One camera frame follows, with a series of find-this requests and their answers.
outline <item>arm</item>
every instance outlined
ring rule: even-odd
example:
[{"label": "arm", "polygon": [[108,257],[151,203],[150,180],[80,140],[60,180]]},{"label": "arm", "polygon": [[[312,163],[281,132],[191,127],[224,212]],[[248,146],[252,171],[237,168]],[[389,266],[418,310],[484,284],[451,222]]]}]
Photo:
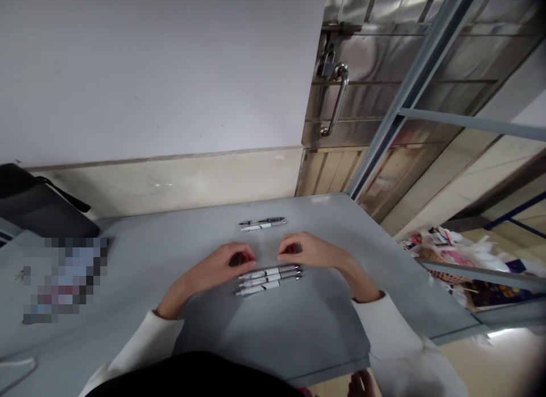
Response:
[{"label": "arm", "polygon": [[[237,252],[248,255],[248,262],[230,267]],[[105,363],[91,376],[80,397],[122,374],[160,362],[171,356],[184,320],[178,320],[182,309],[195,294],[205,292],[234,277],[254,269],[254,254],[246,243],[220,246],[174,282],[155,311],[148,311],[144,321],[111,363]]]},{"label": "arm", "polygon": [[[302,252],[285,254],[286,247],[293,243],[299,243]],[[371,368],[384,397],[468,396],[465,384],[442,352],[410,328],[389,295],[376,288],[347,251],[303,232],[283,239],[279,260],[332,267],[345,278],[370,341]]]}]

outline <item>door handle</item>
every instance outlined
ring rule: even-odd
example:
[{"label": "door handle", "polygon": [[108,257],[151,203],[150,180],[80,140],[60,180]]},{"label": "door handle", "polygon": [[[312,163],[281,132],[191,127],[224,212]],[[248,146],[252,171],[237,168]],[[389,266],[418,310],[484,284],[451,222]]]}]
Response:
[{"label": "door handle", "polygon": [[330,120],[330,125],[328,128],[320,129],[320,138],[328,137],[334,127],[336,126],[337,119],[340,117],[341,105],[343,104],[343,99],[345,98],[345,93],[347,91],[347,85],[349,84],[349,69],[345,63],[338,63],[334,67],[334,71],[330,77],[332,80],[341,79],[340,92],[337,94],[336,105],[334,107],[334,112],[332,113],[332,119]]}]

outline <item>white wall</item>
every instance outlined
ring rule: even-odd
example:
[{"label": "white wall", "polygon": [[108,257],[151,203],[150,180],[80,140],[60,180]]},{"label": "white wall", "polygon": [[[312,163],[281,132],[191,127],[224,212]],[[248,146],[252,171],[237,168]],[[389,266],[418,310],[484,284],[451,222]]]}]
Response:
[{"label": "white wall", "polygon": [[92,219],[291,198],[302,148],[33,171],[91,205]]},{"label": "white wall", "polygon": [[[483,213],[483,216],[487,219],[495,220],[503,216],[505,213],[524,204],[528,200],[536,197],[538,194],[543,193],[544,191],[546,191],[546,174],[542,174],[535,180],[532,180],[527,185],[524,185],[518,189],[510,196],[507,196],[501,202],[493,205]],[[514,219],[524,220],[540,216],[546,216],[546,200],[533,205],[523,212],[520,212],[514,216]]]},{"label": "white wall", "polygon": [[300,145],[325,0],[0,0],[0,162]]},{"label": "white wall", "polygon": [[[546,126],[546,43],[542,43],[477,114]],[[439,225],[546,148],[546,143],[463,130],[381,222],[397,237]]]}]

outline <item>white pen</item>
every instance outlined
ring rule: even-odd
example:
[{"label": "white pen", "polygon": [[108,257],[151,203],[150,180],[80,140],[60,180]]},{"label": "white pen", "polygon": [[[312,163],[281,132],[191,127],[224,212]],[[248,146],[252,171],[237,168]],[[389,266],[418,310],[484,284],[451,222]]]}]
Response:
[{"label": "white pen", "polygon": [[262,271],[255,271],[255,272],[249,272],[247,274],[239,276],[239,279],[243,280],[250,280],[250,279],[257,279],[257,278],[263,278],[264,276],[269,275],[276,275],[282,272],[289,272],[294,269],[298,269],[301,266],[298,264],[292,264],[292,265],[286,265],[286,266],[277,266],[275,268],[271,269],[264,269]]},{"label": "white pen", "polygon": [[288,283],[288,282],[294,282],[295,280],[301,279],[301,276],[290,276],[289,278],[284,278],[280,280],[274,280],[273,282],[267,282],[261,285],[252,286],[249,288],[241,288],[237,291],[235,291],[235,294],[238,296],[249,296],[253,293],[263,292],[268,289],[273,289],[276,287],[279,287],[282,284]]},{"label": "white pen", "polygon": [[242,283],[239,283],[239,287],[252,287],[262,283],[273,282],[274,280],[280,280],[298,275],[301,275],[301,269],[294,269],[293,271],[281,272],[279,274],[264,276],[257,279],[244,280]]},{"label": "white pen", "polygon": [[257,224],[257,225],[251,225],[251,226],[245,226],[244,228],[241,228],[243,232],[248,232],[255,229],[264,229],[264,228],[271,228],[272,226],[280,226],[286,224],[287,221],[277,221],[277,222],[268,222],[266,224]]}]

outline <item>padlock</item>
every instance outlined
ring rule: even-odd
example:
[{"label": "padlock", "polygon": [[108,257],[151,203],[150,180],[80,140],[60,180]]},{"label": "padlock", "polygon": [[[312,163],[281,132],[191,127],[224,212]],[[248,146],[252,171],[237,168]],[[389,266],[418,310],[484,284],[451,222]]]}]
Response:
[{"label": "padlock", "polygon": [[318,65],[317,75],[319,77],[330,77],[334,72],[336,60],[336,52],[329,50],[322,56],[320,64]]}]

